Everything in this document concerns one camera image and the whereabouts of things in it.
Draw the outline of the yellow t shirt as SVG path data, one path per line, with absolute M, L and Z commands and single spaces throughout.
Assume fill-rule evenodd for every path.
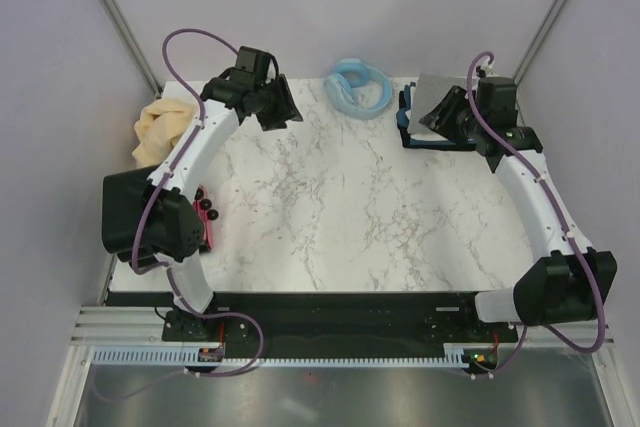
M 197 111 L 195 105 L 171 98 L 155 100 L 144 107 L 134 124 L 139 142 L 132 152 L 136 167 L 145 168 L 164 162 Z

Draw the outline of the black pink drawer organizer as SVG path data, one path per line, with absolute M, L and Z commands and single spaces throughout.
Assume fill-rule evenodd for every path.
M 155 187 L 148 180 L 153 166 L 112 174 L 103 179 L 102 242 L 107 252 L 129 264 L 135 234 Z M 191 206 L 187 198 L 163 191 L 154 202 L 138 249 L 138 271 L 145 273 L 160 263 L 160 254 L 175 254 L 179 261 L 199 251 L 213 249 L 212 223 L 219 218 L 206 189 L 200 185 Z

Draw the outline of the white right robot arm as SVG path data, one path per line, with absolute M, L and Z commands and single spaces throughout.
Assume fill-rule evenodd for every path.
M 449 89 L 433 110 L 412 117 L 459 147 L 472 147 L 509 193 L 529 239 L 533 264 L 511 288 L 477 294 L 458 315 L 467 339 L 483 339 L 494 322 L 527 326 L 596 320 L 617 273 L 576 226 L 555 188 L 541 142 L 517 123 L 515 83 L 485 78 L 472 91 Z

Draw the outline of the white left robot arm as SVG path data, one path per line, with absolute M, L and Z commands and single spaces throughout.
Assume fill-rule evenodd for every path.
M 220 318 L 208 309 L 213 291 L 200 260 L 204 224 L 194 207 L 196 192 L 244 119 L 255 116 L 269 131 L 302 115 L 284 74 L 257 85 L 215 77 L 195 99 L 198 110 L 164 161 L 104 178 L 101 237 L 106 251 L 138 275 L 164 267 L 175 304 L 188 312 L 185 329 L 208 340 Z

